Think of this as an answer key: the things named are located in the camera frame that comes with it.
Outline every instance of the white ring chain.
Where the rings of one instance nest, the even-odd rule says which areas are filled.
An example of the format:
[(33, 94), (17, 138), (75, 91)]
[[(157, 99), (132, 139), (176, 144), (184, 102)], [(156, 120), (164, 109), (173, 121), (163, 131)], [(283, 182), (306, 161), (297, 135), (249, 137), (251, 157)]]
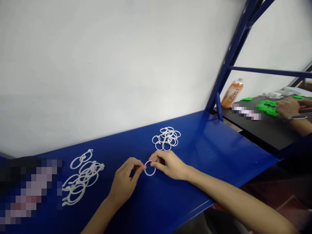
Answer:
[[(70, 165), (71, 169), (77, 169), (78, 167), (81, 166), (82, 163), (83, 164), (80, 169), (79, 169), (79, 174), (74, 174), (72, 176), (70, 176), (65, 183), (62, 185), (62, 191), (68, 191), (69, 194), (64, 197), (62, 199), (63, 203), (62, 206), (65, 205), (74, 205), (76, 204), (85, 194), (85, 188), (86, 187), (90, 187), (92, 185), (94, 185), (94, 183), (98, 180), (98, 173), (99, 171), (102, 171), (104, 169), (104, 164), (103, 163), (98, 163), (96, 161), (89, 161), (89, 159), (91, 159), (92, 157), (92, 152), (93, 150), (89, 149), (86, 153), (84, 153), (83, 155), (81, 155), (80, 157), (75, 158)], [(86, 159), (86, 154), (90, 153), (90, 157)], [(79, 159), (80, 163), (77, 167), (73, 167), (73, 163)], [(82, 168), (84, 168), (85, 165), (87, 165), (88, 163), (91, 163), (89, 168), (86, 168), (82, 171)], [(77, 178), (74, 181), (69, 181), (71, 178), (77, 176)], [(94, 180), (94, 182), (92, 184), (89, 185), (89, 180), (96, 176), (96, 179)], [(75, 195), (75, 194), (79, 194), (80, 195), (75, 199), (75, 200), (71, 200), (71, 195)]]

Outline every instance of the green plastic piece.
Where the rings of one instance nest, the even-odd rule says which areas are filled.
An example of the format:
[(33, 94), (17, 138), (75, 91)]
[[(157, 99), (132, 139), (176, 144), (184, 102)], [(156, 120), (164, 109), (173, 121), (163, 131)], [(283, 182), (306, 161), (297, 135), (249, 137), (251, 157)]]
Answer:
[(241, 101), (251, 101), (251, 100), (252, 100), (251, 97), (241, 99)]
[(296, 99), (304, 99), (304, 97), (302, 97), (302, 96), (297, 96), (297, 95), (293, 95), (292, 97), (293, 97), (293, 98), (296, 98)]
[(277, 117), (280, 115), (276, 112), (276, 108), (274, 107), (275, 105), (276, 105), (276, 102), (265, 100), (265, 101), (261, 101), (259, 104), (256, 104), (256, 107), (258, 108), (258, 110), (265, 112), (267, 115)]

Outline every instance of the person's hand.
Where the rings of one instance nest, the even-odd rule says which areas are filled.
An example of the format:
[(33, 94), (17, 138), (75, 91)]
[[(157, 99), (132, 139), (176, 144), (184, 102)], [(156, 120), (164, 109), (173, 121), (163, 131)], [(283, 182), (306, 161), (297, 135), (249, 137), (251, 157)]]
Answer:
[[(129, 177), (133, 169), (136, 169), (133, 177)], [(136, 158), (128, 160), (116, 171), (108, 199), (120, 208), (132, 195), (136, 182), (146, 166)]]
[(300, 113), (312, 112), (312, 100), (301, 99), (298, 100), (298, 103), (300, 105)]
[[(161, 159), (165, 160), (165, 165), (160, 163)], [(157, 150), (149, 157), (149, 160), (153, 161), (150, 163), (151, 166), (161, 170), (167, 176), (178, 180), (187, 179), (189, 166), (182, 162), (171, 150)]]
[(275, 107), (276, 111), (284, 118), (288, 118), (293, 115), (299, 115), (299, 103), (292, 97), (277, 101)]

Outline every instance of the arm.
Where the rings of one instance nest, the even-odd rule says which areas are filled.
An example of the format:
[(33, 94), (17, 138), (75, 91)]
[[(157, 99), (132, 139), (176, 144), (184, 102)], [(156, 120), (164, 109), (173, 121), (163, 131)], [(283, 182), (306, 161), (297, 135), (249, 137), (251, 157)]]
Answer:
[[(138, 168), (133, 177), (129, 177), (131, 171), (136, 167)], [(129, 158), (116, 171), (109, 195), (102, 202), (81, 234), (102, 234), (105, 231), (117, 210), (131, 197), (136, 182), (144, 169), (146, 169), (146, 166), (140, 160)]]
[(258, 234), (295, 234), (296, 228), (281, 214), (248, 193), (184, 164), (172, 151), (156, 151), (151, 166), (173, 179), (185, 180), (207, 193), (243, 224)]
[[(304, 103), (306, 103), (304, 101), (297, 101), (292, 97), (277, 101), (276, 111), (285, 119), (293, 115), (299, 115), (299, 112), (307, 112), (310, 109), (307, 108), (306, 105), (304, 105)], [(290, 120), (289, 123), (301, 136), (306, 136), (312, 133), (312, 123), (307, 119)]]

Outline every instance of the pile of white rings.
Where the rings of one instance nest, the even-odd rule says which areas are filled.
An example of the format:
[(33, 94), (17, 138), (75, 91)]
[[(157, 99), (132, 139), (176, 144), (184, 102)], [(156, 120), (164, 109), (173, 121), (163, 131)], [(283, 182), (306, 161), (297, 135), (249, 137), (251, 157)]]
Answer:
[[(89, 161), (89, 159), (92, 157), (92, 152), (93, 152), (93, 150), (89, 149), (86, 153), (84, 153), (80, 157), (75, 158), (71, 162), (71, 169), (77, 169), (78, 167), (81, 166), (82, 163), (85, 163), (85, 164), (83, 164), (80, 167), (79, 174), (74, 174), (74, 175), (70, 176), (65, 181), (65, 183), (62, 185), (62, 191), (66, 191), (66, 192), (68, 191), (69, 192), (69, 194), (62, 199), (62, 201), (63, 201), (62, 206), (76, 204), (85, 194), (85, 188), (90, 187), (91, 185), (93, 185), (98, 180), (98, 173), (99, 173), (99, 171), (102, 171), (104, 169), (104, 164), (98, 163), (96, 161)], [(87, 160), (85, 160), (87, 158), (86, 154), (88, 154), (88, 153), (90, 153), (90, 157)], [(77, 159), (79, 159), (80, 163), (78, 164), (78, 166), (73, 167), (73, 163)], [(83, 170), (83, 168), (89, 163), (91, 164), (90, 167), (85, 168)], [(89, 184), (89, 180), (94, 176), (96, 176), (96, 179), (94, 180), (94, 182), (92, 184)], [(79, 194), (79, 196), (76, 199), (71, 200), (71, 195), (77, 195), (77, 194)]]
[[(161, 134), (159, 136), (154, 136), (152, 142), (155, 144), (158, 150), (171, 150), (172, 146), (178, 145), (178, 138), (181, 136), (179, 131), (175, 131), (173, 127), (165, 127), (160, 130)], [(165, 149), (165, 143), (170, 145), (169, 149)]]

